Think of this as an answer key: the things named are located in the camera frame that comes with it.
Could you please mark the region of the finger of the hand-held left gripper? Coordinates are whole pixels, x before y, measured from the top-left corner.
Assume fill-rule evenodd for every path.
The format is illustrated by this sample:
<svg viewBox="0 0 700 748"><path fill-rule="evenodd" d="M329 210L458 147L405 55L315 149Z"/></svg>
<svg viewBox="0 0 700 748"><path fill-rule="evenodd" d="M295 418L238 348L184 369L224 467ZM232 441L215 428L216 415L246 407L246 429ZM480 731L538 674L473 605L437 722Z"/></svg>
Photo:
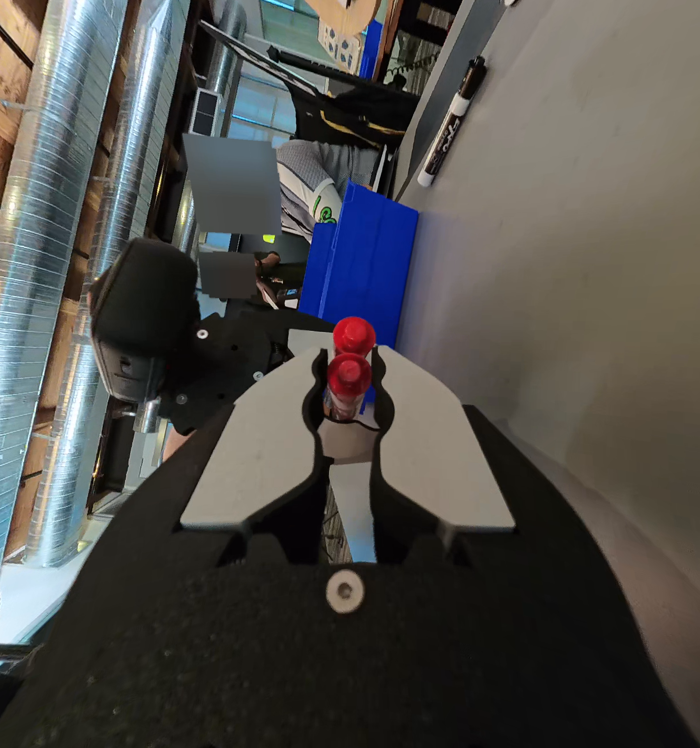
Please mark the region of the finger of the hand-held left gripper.
<svg viewBox="0 0 700 748"><path fill-rule="evenodd" d="M369 487L376 431L361 423L324 422L318 434L331 461L322 527L326 559L375 563Z"/></svg>
<svg viewBox="0 0 700 748"><path fill-rule="evenodd" d="M334 357L333 332L289 329L289 351L298 357L312 348L325 349L327 357Z"/></svg>

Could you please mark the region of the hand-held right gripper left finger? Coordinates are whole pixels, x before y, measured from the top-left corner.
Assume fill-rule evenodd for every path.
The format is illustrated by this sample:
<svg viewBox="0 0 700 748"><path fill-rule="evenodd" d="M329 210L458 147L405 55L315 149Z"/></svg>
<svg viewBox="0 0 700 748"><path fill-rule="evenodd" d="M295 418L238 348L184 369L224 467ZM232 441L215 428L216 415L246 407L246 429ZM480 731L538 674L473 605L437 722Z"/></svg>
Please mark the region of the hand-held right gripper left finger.
<svg viewBox="0 0 700 748"><path fill-rule="evenodd" d="M327 350L309 348L238 398L180 517L183 529L250 532L323 481Z"/></svg>

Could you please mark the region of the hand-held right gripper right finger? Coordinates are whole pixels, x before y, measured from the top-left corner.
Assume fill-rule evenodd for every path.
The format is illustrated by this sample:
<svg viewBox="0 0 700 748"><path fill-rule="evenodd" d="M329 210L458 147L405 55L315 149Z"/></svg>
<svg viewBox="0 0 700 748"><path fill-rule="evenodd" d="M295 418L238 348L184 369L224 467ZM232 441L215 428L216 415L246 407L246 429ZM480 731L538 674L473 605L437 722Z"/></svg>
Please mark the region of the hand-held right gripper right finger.
<svg viewBox="0 0 700 748"><path fill-rule="evenodd" d="M458 397L388 346L372 354L375 526L394 533L511 533L515 520Z"/></svg>

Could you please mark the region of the red dry erase marker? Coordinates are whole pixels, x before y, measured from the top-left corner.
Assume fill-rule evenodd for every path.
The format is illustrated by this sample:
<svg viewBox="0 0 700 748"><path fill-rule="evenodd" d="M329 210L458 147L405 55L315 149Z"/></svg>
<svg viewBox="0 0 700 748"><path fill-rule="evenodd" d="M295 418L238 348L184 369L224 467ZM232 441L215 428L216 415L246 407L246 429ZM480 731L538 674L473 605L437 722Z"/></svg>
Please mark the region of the red dry erase marker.
<svg viewBox="0 0 700 748"><path fill-rule="evenodd" d="M325 415L334 422L350 422L361 413L372 382L372 367L361 355L334 356L327 368L324 396Z"/></svg>
<svg viewBox="0 0 700 748"><path fill-rule="evenodd" d="M353 354L367 358L376 345L373 326L357 316L349 316L336 323L333 330L334 356Z"/></svg>

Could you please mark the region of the blue plastic bin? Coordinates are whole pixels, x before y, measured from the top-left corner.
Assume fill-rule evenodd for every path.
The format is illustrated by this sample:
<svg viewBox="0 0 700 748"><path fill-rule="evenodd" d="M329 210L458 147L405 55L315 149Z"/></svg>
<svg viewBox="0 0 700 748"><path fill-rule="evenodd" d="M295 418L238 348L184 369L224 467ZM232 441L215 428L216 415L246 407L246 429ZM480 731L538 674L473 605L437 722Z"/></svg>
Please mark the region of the blue plastic bin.
<svg viewBox="0 0 700 748"><path fill-rule="evenodd" d="M328 323L361 317L379 345L394 348L418 219L350 182L336 223L314 228L299 311Z"/></svg>

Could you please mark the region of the white air vent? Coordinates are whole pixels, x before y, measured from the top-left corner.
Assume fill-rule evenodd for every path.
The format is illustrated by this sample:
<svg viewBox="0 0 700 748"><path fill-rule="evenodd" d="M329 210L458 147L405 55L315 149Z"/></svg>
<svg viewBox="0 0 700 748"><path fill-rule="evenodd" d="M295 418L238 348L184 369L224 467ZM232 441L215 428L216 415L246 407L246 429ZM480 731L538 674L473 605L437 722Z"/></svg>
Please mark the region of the white air vent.
<svg viewBox="0 0 700 748"><path fill-rule="evenodd" d="M222 96L205 88L198 88L189 120L187 134L218 137L221 125Z"/></svg>

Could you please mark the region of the black backpack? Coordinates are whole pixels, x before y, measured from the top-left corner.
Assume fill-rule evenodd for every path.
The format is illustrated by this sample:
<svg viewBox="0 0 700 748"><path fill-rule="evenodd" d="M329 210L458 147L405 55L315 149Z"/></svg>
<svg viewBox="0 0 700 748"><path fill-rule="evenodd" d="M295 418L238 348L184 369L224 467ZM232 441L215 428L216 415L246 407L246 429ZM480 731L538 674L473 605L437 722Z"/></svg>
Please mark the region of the black backpack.
<svg viewBox="0 0 700 748"><path fill-rule="evenodd" d="M295 107L295 139L382 151L399 149L420 98L387 86L353 88L337 97L287 85Z"/></svg>

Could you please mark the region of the black dry erase marker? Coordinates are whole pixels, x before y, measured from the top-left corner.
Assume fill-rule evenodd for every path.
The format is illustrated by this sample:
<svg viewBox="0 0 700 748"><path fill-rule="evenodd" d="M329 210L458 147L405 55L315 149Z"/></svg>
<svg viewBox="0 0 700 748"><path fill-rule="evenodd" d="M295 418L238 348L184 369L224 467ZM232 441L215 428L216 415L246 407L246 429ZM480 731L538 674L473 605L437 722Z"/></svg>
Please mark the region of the black dry erase marker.
<svg viewBox="0 0 700 748"><path fill-rule="evenodd" d="M487 73L488 67L482 55L469 61L465 77L449 105L447 114L417 176L417 183L421 187L430 187L438 176L456 140L470 104L481 88Z"/></svg>

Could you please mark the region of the cardboard box with blue print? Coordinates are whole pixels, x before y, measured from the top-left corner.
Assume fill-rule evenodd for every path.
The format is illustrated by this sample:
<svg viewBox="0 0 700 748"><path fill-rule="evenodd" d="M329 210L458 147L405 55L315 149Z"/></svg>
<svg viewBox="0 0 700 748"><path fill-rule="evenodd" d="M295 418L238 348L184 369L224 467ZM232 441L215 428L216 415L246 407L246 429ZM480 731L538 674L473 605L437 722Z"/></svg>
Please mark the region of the cardboard box with blue print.
<svg viewBox="0 0 700 748"><path fill-rule="evenodd" d="M360 74L365 34L343 35L319 19L317 39L338 69L353 76Z"/></svg>

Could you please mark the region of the large silver ventilation duct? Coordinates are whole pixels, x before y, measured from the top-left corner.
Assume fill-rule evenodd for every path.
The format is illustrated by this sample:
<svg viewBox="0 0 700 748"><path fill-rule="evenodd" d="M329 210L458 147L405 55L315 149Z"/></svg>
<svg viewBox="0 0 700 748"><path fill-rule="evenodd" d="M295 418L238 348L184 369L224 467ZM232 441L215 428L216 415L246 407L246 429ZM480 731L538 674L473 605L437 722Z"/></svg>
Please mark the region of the large silver ventilation duct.
<svg viewBox="0 0 700 748"><path fill-rule="evenodd" d="M128 3L52 1L0 208L0 568Z"/></svg>

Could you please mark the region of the slim silver ventilation duct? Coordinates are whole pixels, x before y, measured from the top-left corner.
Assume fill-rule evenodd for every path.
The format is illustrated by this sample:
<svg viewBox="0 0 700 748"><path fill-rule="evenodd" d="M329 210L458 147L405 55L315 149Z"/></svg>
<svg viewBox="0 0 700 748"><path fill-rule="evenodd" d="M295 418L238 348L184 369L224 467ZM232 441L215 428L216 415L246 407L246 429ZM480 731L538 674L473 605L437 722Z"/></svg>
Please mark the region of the slim silver ventilation duct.
<svg viewBox="0 0 700 748"><path fill-rule="evenodd" d="M140 3L89 266L27 535L28 567L61 566L78 549L108 403L91 344L90 286L130 237L143 235L188 8L189 2Z"/></svg>

